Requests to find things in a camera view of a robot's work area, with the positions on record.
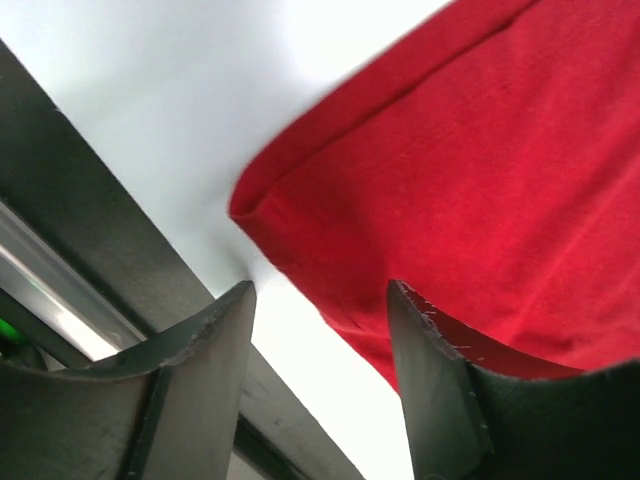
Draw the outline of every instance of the white table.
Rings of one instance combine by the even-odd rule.
[[[227,218],[278,131],[447,0],[0,0],[0,37],[367,480],[411,479],[397,395]]]

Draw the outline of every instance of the red napkin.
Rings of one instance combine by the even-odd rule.
[[[267,146],[230,214],[394,386],[391,278],[551,362],[637,355],[640,2],[453,3]]]

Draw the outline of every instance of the folded cloth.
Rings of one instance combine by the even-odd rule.
[[[391,278],[551,362],[637,355],[640,2],[458,0],[273,140],[230,215],[394,386]]]

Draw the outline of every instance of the silver metal bar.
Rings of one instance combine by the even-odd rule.
[[[93,361],[146,338],[4,203],[0,288]]]

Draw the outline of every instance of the red fabric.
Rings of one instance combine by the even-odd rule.
[[[287,128],[230,205],[394,385],[390,278],[552,362],[637,355],[639,213],[635,0],[457,1]]]

